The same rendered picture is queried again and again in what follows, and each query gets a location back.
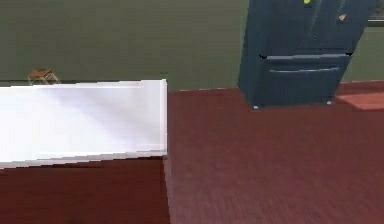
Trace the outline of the white counter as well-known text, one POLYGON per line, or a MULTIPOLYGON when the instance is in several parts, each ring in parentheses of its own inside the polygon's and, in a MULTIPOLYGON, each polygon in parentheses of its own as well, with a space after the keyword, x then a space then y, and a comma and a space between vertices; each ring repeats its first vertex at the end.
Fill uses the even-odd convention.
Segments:
POLYGON ((167 82, 0 87, 0 169, 167 154, 167 82))

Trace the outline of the dark blue fridge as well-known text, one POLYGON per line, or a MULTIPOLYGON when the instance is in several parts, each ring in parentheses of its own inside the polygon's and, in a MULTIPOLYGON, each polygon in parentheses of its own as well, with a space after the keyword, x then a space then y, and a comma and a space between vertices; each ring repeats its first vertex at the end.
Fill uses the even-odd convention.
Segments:
POLYGON ((376 0, 249 0, 238 77, 249 105, 330 105, 375 7, 376 0), (340 70, 268 72, 332 67, 340 70))

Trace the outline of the small brown wooden stool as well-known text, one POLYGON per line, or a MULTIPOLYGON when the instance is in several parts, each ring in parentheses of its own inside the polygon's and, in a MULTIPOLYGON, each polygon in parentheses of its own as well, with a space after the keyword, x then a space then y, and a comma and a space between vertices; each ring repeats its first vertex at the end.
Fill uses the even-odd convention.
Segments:
POLYGON ((27 75, 30 85, 53 85, 61 81, 51 69, 34 69, 27 75))

